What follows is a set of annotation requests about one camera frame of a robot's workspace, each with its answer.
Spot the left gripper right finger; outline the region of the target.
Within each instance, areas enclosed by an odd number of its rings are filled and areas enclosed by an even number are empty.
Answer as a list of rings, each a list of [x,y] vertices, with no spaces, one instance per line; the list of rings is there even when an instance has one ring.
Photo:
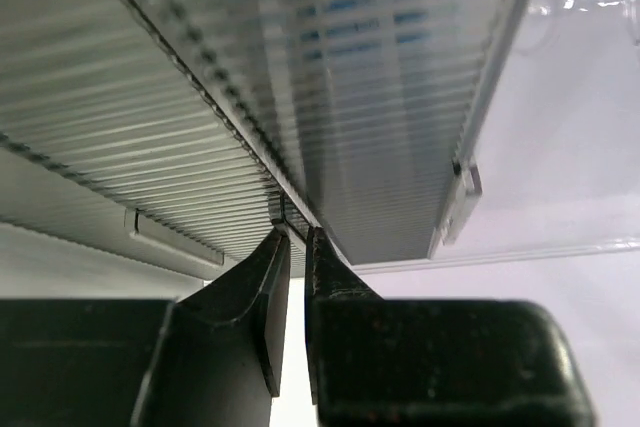
[[[524,300],[385,299],[309,231],[305,342],[322,426],[594,426],[564,332]]]

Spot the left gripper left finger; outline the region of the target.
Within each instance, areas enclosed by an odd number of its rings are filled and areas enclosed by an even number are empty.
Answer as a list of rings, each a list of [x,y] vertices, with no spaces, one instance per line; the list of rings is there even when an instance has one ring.
[[[289,271],[289,240],[273,230],[182,301],[3,301],[2,424],[267,425]]]

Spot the clear acrylic drawer organizer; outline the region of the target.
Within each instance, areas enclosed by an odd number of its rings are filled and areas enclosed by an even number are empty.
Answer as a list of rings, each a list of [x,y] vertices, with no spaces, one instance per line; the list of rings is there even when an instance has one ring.
[[[639,0],[1,0],[1,218],[201,279],[634,251]]]

